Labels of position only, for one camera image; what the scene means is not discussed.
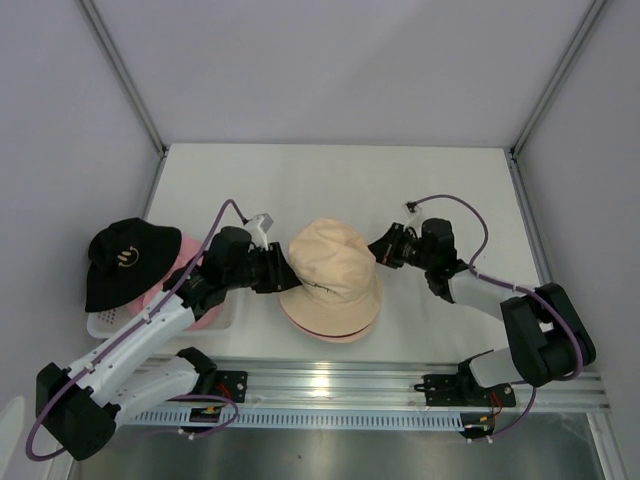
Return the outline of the pink bucket hat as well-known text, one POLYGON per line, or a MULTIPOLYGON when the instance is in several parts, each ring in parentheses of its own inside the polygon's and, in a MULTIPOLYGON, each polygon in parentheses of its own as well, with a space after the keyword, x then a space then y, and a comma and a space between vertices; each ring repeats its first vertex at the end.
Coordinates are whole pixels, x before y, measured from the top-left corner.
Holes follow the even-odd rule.
POLYGON ((377 317, 350 309, 287 308, 280 304, 285 317, 301 332, 324 342, 353 343, 365 338, 374 328, 377 317))

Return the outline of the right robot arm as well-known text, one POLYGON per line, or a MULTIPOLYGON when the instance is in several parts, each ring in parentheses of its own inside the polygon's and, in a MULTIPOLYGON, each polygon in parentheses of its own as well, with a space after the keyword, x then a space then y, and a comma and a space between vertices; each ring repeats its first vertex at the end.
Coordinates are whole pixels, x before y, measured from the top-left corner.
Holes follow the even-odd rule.
POLYGON ((565 289, 557 283, 527 288, 478 272, 458 257, 449 221, 422 223, 421 232, 394 223, 369 245, 376 262, 423 271, 429 290, 450 304, 476 309, 504 325, 508 346, 459 364, 457 395, 477 404, 492 387, 542 387, 568 381, 596 359, 596 348, 565 289))

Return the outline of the black bucket hat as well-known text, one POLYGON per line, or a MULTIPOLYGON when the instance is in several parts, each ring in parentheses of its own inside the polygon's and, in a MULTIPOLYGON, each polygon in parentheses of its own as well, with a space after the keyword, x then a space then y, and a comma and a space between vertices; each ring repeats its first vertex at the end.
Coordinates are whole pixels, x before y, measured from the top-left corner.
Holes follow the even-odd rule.
POLYGON ((174 265, 181 241, 177 228, 138 217, 101 230, 88 248, 85 311, 122 307, 146 293, 174 265))

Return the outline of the beige cap with script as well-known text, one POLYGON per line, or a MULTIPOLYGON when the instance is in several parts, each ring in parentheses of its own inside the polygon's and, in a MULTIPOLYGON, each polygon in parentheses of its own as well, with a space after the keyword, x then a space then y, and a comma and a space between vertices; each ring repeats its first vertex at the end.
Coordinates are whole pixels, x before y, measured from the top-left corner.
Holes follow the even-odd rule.
POLYGON ((289 243, 289 263, 302 285, 279 295, 287 308, 350 309, 378 317, 383 287, 376 260, 352 226, 318 218, 289 243))

